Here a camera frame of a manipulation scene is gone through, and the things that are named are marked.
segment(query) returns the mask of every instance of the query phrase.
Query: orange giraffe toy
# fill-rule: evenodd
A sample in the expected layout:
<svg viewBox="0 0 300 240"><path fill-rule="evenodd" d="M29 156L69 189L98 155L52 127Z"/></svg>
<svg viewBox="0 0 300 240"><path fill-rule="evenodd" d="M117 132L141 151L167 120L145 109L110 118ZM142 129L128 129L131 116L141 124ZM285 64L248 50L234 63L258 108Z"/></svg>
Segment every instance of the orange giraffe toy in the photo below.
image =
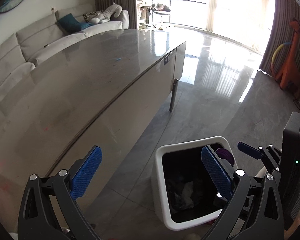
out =
<svg viewBox="0 0 300 240"><path fill-rule="evenodd" d="M294 59L300 37L300 24L297 21L292 21L290 22L290 26L294 30L292 44L281 69L275 76L275 80L279 81L281 79L281 89L285 89L290 81L293 82L298 87L298 91L295 93L295 97L297 98L300 95L300 73Z"/></svg>

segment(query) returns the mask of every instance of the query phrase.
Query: gray tile floor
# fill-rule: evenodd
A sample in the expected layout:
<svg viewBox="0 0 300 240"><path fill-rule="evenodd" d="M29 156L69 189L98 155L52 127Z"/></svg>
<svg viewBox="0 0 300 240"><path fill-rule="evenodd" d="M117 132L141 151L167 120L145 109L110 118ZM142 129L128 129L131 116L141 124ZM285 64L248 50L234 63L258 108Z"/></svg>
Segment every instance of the gray tile floor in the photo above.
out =
<svg viewBox="0 0 300 240"><path fill-rule="evenodd" d="M261 161L239 152L236 144L282 146L282 131L291 112L298 111L292 96L258 70L261 56L238 45L180 30L187 35L183 76L173 112L170 97L161 106L131 152L85 213L103 238L117 240L182 239L203 236L201 225L171 231L154 213L150 176L153 153L162 145L221 135L239 168L256 175Z"/></svg>

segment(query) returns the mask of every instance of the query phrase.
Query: blue cushion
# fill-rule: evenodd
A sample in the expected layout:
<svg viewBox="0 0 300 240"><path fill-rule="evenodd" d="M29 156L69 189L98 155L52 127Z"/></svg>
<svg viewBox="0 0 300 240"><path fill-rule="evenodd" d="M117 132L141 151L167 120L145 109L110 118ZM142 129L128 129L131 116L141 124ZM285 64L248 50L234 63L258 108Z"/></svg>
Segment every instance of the blue cushion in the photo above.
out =
<svg viewBox="0 0 300 240"><path fill-rule="evenodd" d="M79 23L71 13L59 19L58 23L69 33L79 32L93 26L92 23Z"/></svg>

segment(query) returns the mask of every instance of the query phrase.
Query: sticker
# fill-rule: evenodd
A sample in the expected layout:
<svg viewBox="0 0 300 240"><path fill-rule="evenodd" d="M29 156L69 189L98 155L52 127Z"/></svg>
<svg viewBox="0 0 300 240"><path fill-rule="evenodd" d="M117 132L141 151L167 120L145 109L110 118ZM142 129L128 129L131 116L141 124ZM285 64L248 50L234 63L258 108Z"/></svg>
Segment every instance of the sticker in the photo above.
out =
<svg viewBox="0 0 300 240"><path fill-rule="evenodd" d="M171 52L167 57L164 58L163 65L166 65L170 60L172 60L176 56L176 50Z"/></svg>

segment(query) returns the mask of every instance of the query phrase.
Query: sofa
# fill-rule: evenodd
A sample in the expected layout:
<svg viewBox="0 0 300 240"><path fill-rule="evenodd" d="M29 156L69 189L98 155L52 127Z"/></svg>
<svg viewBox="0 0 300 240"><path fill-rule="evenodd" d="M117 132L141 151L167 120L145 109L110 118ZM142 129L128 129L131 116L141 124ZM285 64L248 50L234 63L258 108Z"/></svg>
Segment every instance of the sofa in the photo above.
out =
<svg viewBox="0 0 300 240"><path fill-rule="evenodd" d="M84 22L83 14L92 11L90 4L56 11L13 33L3 42L0 45L0 102L25 75L56 53L98 33L129 27L129 15L125 10L118 18L111 17L107 23L73 34L67 33L57 23L69 13L77 21Z"/></svg>

